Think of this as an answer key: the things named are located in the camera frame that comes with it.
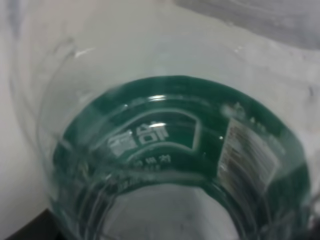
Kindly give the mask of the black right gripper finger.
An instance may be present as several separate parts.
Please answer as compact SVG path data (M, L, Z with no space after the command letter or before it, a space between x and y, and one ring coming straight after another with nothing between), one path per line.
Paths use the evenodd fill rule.
M49 210L43 211L7 240L65 240Z

